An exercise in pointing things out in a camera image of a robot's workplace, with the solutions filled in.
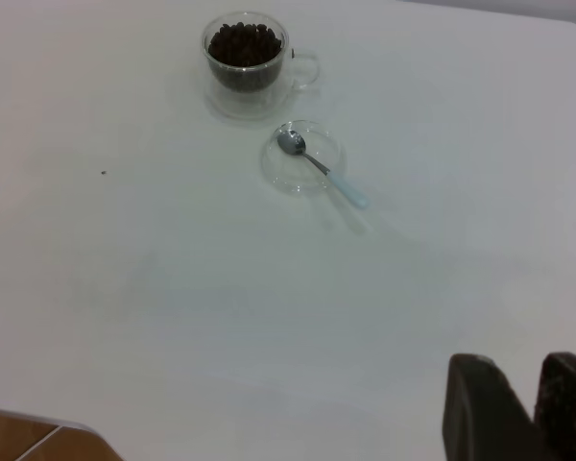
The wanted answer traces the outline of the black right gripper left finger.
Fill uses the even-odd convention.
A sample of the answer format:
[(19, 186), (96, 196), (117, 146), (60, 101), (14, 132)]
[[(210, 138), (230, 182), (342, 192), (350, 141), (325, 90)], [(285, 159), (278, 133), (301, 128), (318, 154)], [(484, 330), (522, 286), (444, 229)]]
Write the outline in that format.
[(550, 458), (549, 448), (510, 382), (494, 362), (483, 355), (451, 356), (442, 434), (448, 460)]

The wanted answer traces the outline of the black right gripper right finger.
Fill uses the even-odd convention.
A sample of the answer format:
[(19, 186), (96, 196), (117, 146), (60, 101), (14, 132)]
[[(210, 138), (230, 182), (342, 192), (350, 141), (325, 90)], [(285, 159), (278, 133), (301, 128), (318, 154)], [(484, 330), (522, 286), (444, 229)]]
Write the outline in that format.
[(576, 460), (576, 354), (543, 360), (534, 421), (558, 459)]

